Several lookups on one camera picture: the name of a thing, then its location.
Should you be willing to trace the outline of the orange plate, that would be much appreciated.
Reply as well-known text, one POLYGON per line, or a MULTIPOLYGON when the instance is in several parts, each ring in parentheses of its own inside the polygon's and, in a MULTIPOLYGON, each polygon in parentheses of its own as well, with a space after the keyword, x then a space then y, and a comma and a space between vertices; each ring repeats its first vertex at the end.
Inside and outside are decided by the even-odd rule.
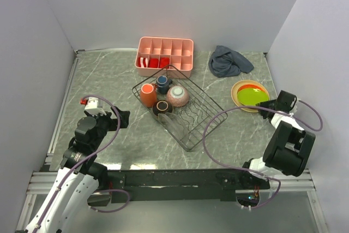
POLYGON ((242 90, 244 90, 244 89, 247 89, 247 88, 258 89, 258 90, 260 90, 260 91, 266 93, 266 91, 264 90, 264 88, 262 88, 262 87, 260 87, 260 86, 258 86, 258 85, 250 84, 250 83, 244 84, 244 85, 240 86, 240 87, 238 88, 237 93, 239 93, 240 91, 242 91, 242 90))

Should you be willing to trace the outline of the clear glass plate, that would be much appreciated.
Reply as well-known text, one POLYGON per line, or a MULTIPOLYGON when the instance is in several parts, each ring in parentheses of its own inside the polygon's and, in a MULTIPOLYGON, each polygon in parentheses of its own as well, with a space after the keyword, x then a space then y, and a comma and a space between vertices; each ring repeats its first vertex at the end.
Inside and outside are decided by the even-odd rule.
POLYGON ((171 118, 171 113, 160 113, 158 114, 159 122, 164 126, 168 132, 173 132, 175 129, 175 123, 171 118))
POLYGON ((189 134, 185 122, 175 113, 167 112, 164 123, 166 130, 178 140, 184 139, 189 134))

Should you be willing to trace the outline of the tan wooden plate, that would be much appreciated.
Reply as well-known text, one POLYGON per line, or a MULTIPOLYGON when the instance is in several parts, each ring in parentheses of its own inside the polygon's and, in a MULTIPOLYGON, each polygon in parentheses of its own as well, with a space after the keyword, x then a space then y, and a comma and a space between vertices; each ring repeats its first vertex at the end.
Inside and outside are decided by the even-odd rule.
POLYGON ((241 81, 236 82, 231 89, 231 98, 237 106, 242 106, 242 104, 238 101, 237 94, 238 94, 239 89, 242 88, 244 85, 252 85, 253 87, 254 86, 258 87, 259 89, 264 91, 264 93, 267 95, 267 100, 270 99, 270 96, 269 96, 267 89, 262 84, 260 84, 256 81, 253 81, 253 80, 241 80, 241 81))

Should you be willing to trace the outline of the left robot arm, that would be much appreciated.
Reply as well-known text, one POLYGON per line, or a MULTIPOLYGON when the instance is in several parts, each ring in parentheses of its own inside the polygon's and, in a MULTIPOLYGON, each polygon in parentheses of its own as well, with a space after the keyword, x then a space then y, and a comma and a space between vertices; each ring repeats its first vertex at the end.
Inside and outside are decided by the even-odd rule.
POLYGON ((23 232, 68 232, 76 212, 96 191, 112 191, 107 167, 96 163, 97 151, 108 132, 128 127, 130 111, 113 106, 85 109, 63 154, 55 182, 41 208, 23 232))

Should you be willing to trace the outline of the lime green plate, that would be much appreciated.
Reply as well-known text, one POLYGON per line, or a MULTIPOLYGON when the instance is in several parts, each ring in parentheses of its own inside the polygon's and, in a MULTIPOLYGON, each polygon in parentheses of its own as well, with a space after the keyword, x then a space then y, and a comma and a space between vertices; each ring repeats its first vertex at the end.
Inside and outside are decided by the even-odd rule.
POLYGON ((258 88, 245 88, 237 93, 238 101, 242 105, 255 106, 256 104, 269 100, 266 92, 258 88))

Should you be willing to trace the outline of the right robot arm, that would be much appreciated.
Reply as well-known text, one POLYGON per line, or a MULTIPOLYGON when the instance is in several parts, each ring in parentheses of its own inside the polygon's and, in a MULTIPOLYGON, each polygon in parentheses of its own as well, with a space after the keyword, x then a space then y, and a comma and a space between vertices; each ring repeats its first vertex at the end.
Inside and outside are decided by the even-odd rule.
POLYGON ((240 185, 252 188, 258 178, 285 175, 300 176, 307 164, 316 136, 302 128, 289 114, 295 108, 296 95, 280 91, 274 100, 258 103, 258 106, 273 112, 258 110, 259 114, 269 120, 275 132, 261 158, 245 162, 245 170, 239 174, 240 185))

